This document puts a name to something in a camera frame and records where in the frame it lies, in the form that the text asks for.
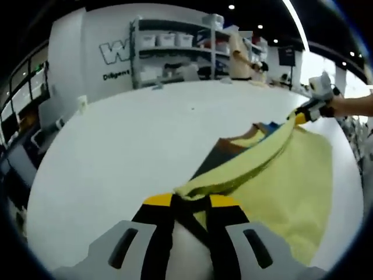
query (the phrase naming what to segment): monitor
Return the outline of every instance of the monitor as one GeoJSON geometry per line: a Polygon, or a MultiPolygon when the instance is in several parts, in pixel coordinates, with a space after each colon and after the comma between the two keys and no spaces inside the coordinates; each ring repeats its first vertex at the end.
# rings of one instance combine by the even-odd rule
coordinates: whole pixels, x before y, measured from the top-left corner
{"type": "Polygon", "coordinates": [[[279,48],[279,64],[281,66],[295,66],[295,51],[292,46],[279,48]]]}

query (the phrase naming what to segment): computer screen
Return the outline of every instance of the computer screen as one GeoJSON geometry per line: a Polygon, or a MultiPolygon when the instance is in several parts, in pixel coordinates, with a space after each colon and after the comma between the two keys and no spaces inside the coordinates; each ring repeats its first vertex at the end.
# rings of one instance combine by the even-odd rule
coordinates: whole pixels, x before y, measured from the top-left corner
{"type": "Polygon", "coordinates": [[[11,114],[5,120],[2,120],[1,129],[2,129],[2,133],[4,135],[4,140],[5,140],[6,143],[8,143],[9,139],[19,129],[18,122],[17,122],[17,117],[16,117],[15,113],[11,114]]]}

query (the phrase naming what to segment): person's arm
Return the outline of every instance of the person's arm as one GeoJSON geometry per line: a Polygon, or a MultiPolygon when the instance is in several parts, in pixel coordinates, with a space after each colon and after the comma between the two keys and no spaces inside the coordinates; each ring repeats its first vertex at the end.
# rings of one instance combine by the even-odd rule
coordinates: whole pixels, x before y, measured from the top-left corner
{"type": "Polygon", "coordinates": [[[234,59],[236,60],[239,60],[239,61],[242,61],[243,63],[246,63],[247,65],[249,65],[250,67],[252,66],[252,63],[246,59],[243,54],[241,54],[240,51],[233,51],[233,57],[234,59]]]}
{"type": "Polygon", "coordinates": [[[373,117],[373,94],[361,98],[334,97],[330,106],[335,110],[335,117],[373,117]]]}

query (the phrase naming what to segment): ceiling light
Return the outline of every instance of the ceiling light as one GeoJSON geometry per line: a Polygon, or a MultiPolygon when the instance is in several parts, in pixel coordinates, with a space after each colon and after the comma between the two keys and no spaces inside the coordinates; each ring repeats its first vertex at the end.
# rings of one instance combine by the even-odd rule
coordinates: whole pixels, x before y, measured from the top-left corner
{"type": "Polygon", "coordinates": [[[301,39],[302,39],[302,42],[303,42],[304,50],[309,53],[309,45],[308,45],[308,42],[307,42],[307,38],[305,36],[305,32],[304,32],[302,23],[299,19],[299,16],[298,16],[297,12],[295,11],[295,9],[294,9],[293,5],[291,4],[290,0],[282,0],[282,2],[284,2],[284,4],[285,4],[286,8],[288,9],[291,17],[293,18],[293,21],[295,22],[295,25],[297,26],[298,32],[299,32],[299,34],[301,36],[301,39]]]}

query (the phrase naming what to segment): window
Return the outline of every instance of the window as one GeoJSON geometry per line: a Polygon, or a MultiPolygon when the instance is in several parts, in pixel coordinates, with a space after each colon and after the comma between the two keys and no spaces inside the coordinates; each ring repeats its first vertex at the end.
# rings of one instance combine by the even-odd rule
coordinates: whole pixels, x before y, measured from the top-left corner
{"type": "Polygon", "coordinates": [[[0,109],[2,109],[2,106],[5,104],[7,98],[9,97],[10,95],[10,92],[9,92],[9,84],[6,83],[0,90],[0,109]]]}
{"type": "Polygon", "coordinates": [[[323,71],[328,73],[331,83],[335,83],[336,64],[333,61],[313,52],[303,52],[302,60],[301,83],[303,85],[309,84],[309,78],[321,76],[323,71]]]}
{"type": "Polygon", "coordinates": [[[44,83],[44,68],[35,74],[31,78],[31,91],[33,99],[38,98],[41,95],[41,85],[44,83]]]}
{"type": "Polygon", "coordinates": [[[38,66],[48,60],[48,46],[45,46],[40,51],[31,57],[31,71],[35,71],[38,66]]]}
{"type": "Polygon", "coordinates": [[[12,91],[26,78],[28,73],[26,61],[12,76],[12,91]]]}
{"type": "Polygon", "coordinates": [[[11,104],[11,102],[9,101],[9,102],[5,105],[4,109],[3,109],[2,112],[1,112],[1,119],[2,119],[2,121],[4,121],[4,120],[6,120],[7,118],[9,118],[10,115],[12,115],[12,114],[13,114],[13,111],[12,111],[12,104],[11,104]]]}
{"type": "Polygon", "coordinates": [[[16,114],[31,102],[29,84],[25,83],[12,97],[13,109],[16,114]]]}
{"type": "MultiPolygon", "coordinates": [[[[370,90],[367,88],[367,85],[352,72],[347,71],[344,98],[359,98],[368,95],[370,95],[370,90]]],[[[355,116],[354,118],[359,118],[362,123],[366,123],[368,121],[368,117],[355,116]]]]}

